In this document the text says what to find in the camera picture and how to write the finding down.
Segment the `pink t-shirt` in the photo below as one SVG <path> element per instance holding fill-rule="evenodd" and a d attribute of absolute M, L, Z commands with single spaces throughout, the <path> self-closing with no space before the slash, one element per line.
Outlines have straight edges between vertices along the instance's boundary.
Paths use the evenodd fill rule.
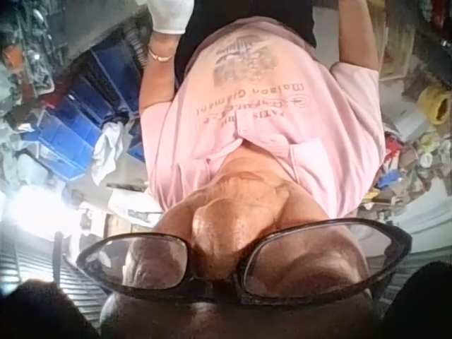
<path fill-rule="evenodd" d="M 378 81 L 377 71 L 350 64 L 328 70 L 276 22 L 227 26 L 200 48 L 174 100 L 141 117 L 150 191 L 171 208 L 247 140 L 330 218 L 342 217 L 360 204 L 385 155 Z"/>

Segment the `blue plastic bin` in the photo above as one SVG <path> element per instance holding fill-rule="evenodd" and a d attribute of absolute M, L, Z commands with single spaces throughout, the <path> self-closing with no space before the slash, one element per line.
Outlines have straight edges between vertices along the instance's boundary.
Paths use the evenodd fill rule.
<path fill-rule="evenodd" d="M 91 53 L 119 97 L 114 108 L 128 112 L 130 117 L 137 116 L 141 75 L 129 46 L 123 40 L 113 43 L 106 39 L 94 46 Z"/>
<path fill-rule="evenodd" d="M 37 121 L 31 116 L 30 121 Z M 73 181 L 87 172 L 94 147 L 55 116 L 44 111 L 33 132 L 22 133 L 22 140 L 39 143 L 50 150 L 58 160 L 43 157 L 39 163 L 66 181 Z"/>
<path fill-rule="evenodd" d="M 95 146 L 102 133 L 100 128 L 85 116 L 67 97 L 63 98 L 56 109 L 47 109 L 47 111 L 74 131 L 86 143 L 93 147 Z"/>
<path fill-rule="evenodd" d="M 77 168 L 77 166 L 73 166 L 63 160 L 53 161 L 40 157 L 37 161 L 55 173 L 58 177 L 62 178 L 65 182 L 77 180 L 78 178 L 83 177 L 86 172 L 85 170 Z"/>
<path fill-rule="evenodd" d="M 38 131 L 40 134 L 37 141 L 49 148 L 63 162 L 85 171 L 90 166 L 94 147 L 86 143 L 59 119 L 44 111 Z"/>
<path fill-rule="evenodd" d="M 74 83 L 68 98 L 99 127 L 102 127 L 106 121 L 114 116 L 110 104 L 82 76 L 78 77 L 78 80 Z"/>
<path fill-rule="evenodd" d="M 145 162 L 141 135 L 133 137 L 132 142 L 130 142 L 130 146 L 129 149 L 127 150 L 127 153 L 132 157 L 140 160 L 141 162 Z"/>

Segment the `eyeglass lens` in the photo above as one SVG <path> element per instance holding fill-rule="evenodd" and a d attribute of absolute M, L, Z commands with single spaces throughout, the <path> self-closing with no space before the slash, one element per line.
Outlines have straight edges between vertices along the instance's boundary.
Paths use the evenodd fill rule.
<path fill-rule="evenodd" d="M 300 228 L 275 235 L 254 249 L 244 289 L 262 297 L 306 297 L 332 292 L 382 271 L 400 252 L 391 239 L 360 223 Z M 172 237 L 146 235 L 106 243 L 96 261 L 102 279 L 127 287 L 165 290 L 186 272 L 188 249 Z"/>

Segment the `wrist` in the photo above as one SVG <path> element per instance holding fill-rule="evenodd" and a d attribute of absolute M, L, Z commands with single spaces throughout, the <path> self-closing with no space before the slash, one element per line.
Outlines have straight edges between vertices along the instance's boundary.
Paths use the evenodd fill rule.
<path fill-rule="evenodd" d="M 153 32 L 149 40 L 149 48 L 162 57 L 176 54 L 181 35 Z"/>

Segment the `black garment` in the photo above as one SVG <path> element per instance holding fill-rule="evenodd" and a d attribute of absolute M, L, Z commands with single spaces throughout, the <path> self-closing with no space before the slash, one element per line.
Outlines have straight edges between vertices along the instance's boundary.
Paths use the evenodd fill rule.
<path fill-rule="evenodd" d="M 430 263 L 397 294 L 384 317 L 383 338 L 452 338 L 452 266 Z"/>
<path fill-rule="evenodd" d="M 185 68 L 202 41 L 230 23 L 252 16 L 276 19 L 310 45 L 316 46 L 312 0 L 253 0 L 248 13 L 235 18 L 228 18 L 218 7 L 217 0 L 195 1 L 193 15 L 176 53 L 175 68 L 179 83 L 184 80 Z"/>
<path fill-rule="evenodd" d="M 99 338 L 55 284 L 26 282 L 0 302 L 0 338 Z M 452 266 L 431 263 L 399 292 L 383 319 L 381 338 L 450 338 L 451 307 Z"/>

